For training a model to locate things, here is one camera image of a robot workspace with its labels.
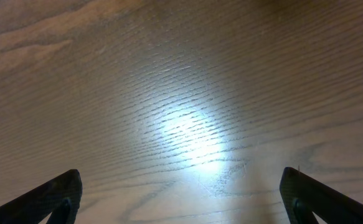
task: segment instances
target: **polished wood surface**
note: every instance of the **polished wood surface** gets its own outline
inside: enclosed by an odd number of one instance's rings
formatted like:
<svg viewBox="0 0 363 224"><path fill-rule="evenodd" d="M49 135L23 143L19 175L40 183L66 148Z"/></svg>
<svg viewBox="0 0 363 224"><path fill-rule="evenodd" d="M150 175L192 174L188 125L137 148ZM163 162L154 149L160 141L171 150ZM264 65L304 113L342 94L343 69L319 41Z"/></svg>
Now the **polished wood surface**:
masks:
<svg viewBox="0 0 363 224"><path fill-rule="evenodd" d="M363 203L363 1L0 0L0 205L288 223L286 166Z"/></svg>

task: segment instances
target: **wood grain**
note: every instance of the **wood grain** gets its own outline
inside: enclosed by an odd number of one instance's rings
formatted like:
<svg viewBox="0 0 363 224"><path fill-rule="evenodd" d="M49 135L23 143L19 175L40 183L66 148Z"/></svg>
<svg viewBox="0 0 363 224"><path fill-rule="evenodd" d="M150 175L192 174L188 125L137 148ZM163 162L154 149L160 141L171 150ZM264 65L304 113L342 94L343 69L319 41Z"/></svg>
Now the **wood grain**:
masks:
<svg viewBox="0 0 363 224"><path fill-rule="evenodd" d="M363 203L363 1L0 0L0 205L288 223L285 166Z"/></svg>

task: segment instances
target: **brown wooden tabletop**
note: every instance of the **brown wooden tabletop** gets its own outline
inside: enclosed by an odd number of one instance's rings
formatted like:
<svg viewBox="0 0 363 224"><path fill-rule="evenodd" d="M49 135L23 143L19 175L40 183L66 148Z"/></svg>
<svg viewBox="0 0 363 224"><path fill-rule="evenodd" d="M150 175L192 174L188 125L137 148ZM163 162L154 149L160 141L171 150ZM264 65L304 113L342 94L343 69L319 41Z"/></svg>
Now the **brown wooden tabletop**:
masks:
<svg viewBox="0 0 363 224"><path fill-rule="evenodd" d="M286 166L363 203L363 1L0 0L0 205L288 223Z"/></svg>

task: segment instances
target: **wooden table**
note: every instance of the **wooden table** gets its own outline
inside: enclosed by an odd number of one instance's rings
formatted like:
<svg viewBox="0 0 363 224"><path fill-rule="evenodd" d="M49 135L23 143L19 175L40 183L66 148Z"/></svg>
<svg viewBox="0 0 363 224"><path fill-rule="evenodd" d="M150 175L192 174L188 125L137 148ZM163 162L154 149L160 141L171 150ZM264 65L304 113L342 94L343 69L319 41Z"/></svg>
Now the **wooden table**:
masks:
<svg viewBox="0 0 363 224"><path fill-rule="evenodd" d="M288 223L286 166L363 203L363 1L0 0L0 205Z"/></svg>

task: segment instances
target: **black object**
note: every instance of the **black object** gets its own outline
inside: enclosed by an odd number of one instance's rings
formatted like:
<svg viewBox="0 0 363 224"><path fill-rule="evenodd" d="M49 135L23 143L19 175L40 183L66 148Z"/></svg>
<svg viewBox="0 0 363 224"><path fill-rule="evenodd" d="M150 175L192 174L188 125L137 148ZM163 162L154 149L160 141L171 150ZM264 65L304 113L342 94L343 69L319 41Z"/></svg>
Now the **black object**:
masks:
<svg viewBox="0 0 363 224"><path fill-rule="evenodd" d="M69 170L0 206L0 224L37 224L50 212L47 224L73 224L81 197L80 174Z"/></svg>
<svg viewBox="0 0 363 224"><path fill-rule="evenodd" d="M363 223L363 205L312 179L286 167L280 192L292 224L318 224L313 212L328 224Z"/></svg>

